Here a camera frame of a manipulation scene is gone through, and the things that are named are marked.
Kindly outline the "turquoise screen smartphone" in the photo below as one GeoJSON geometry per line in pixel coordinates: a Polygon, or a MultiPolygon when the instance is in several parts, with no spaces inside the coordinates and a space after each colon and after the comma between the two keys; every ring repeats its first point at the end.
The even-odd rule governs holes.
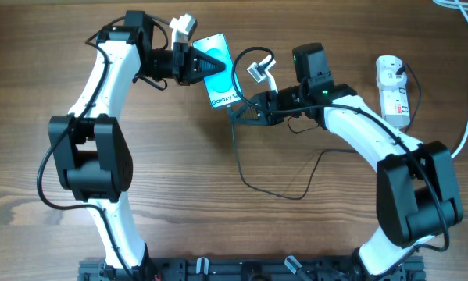
{"type": "Polygon", "coordinates": [[[240,101],[231,79],[233,61],[225,35],[204,37],[194,41],[192,46],[225,64],[224,71],[204,79],[211,107],[221,108],[240,101]]]}

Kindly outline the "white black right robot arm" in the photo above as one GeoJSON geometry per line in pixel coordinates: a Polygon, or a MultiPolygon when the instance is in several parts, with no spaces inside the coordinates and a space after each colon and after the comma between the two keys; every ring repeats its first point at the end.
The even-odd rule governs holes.
{"type": "Polygon", "coordinates": [[[273,126],[285,118],[306,116],[339,136],[360,154],[377,175],[376,212],[372,237],[357,248],[347,276],[379,280],[402,270],[431,240],[449,240],[449,229],[463,220],[463,204],[448,148],[439,141],[424,143],[393,127],[373,112],[347,84],[336,84],[319,43],[292,52],[297,84],[278,89],[270,69],[274,54],[247,71],[269,90],[245,99],[242,110],[230,112],[234,124],[251,110],[253,125],[273,126]]]}

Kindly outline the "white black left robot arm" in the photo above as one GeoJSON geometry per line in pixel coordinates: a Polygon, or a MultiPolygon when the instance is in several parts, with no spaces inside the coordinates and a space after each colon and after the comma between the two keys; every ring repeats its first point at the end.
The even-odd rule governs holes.
{"type": "Polygon", "coordinates": [[[163,91],[168,80],[189,86],[225,70],[190,45],[196,26],[190,14],[164,20],[134,10],[107,23],[85,41],[97,57],[82,94],[48,123],[45,160],[54,161],[74,207],[90,212],[105,247],[97,268],[80,265],[82,280],[160,277],[130,210],[133,159],[119,120],[131,84],[143,81],[163,91]]]}

